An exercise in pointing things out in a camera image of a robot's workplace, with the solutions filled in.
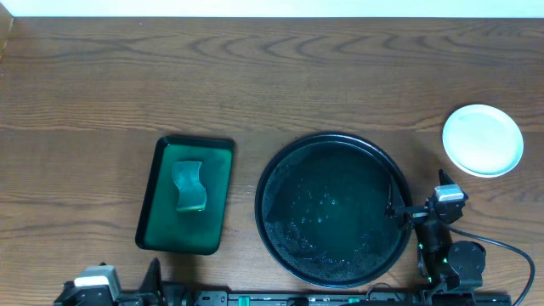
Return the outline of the pale green plate front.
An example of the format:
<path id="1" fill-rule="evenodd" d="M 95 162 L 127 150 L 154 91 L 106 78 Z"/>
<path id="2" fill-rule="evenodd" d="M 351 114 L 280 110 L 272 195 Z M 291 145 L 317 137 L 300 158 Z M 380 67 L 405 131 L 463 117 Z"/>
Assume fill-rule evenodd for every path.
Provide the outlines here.
<path id="1" fill-rule="evenodd" d="M 442 143 L 458 168 L 481 178 L 512 171 L 524 154 L 517 123 L 490 105 L 466 105 L 453 111 L 443 126 Z"/>

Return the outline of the green scrub sponge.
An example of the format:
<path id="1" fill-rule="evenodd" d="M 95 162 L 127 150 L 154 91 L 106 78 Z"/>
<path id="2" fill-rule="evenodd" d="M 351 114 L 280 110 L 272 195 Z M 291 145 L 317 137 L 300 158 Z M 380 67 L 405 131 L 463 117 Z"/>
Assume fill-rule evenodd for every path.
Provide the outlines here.
<path id="1" fill-rule="evenodd" d="M 177 211 L 203 211 L 207 204 L 207 190 L 200 179 L 201 161 L 176 161 L 172 178 L 178 189 Z"/>

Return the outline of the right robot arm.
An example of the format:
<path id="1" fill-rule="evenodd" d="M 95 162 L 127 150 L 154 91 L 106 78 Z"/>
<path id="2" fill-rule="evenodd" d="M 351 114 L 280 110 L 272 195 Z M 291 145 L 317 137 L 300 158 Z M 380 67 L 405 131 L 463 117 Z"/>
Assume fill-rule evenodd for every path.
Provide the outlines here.
<path id="1" fill-rule="evenodd" d="M 399 219 L 399 229 L 414 230 L 419 243 L 420 269 L 436 292 L 468 292 L 483 285 L 485 249 L 476 242 L 451 238 L 449 226 L 462 217 L 468 195 L 442 169 L 439 185 L 422 206 L 390 203 L 385 215 Z"/>

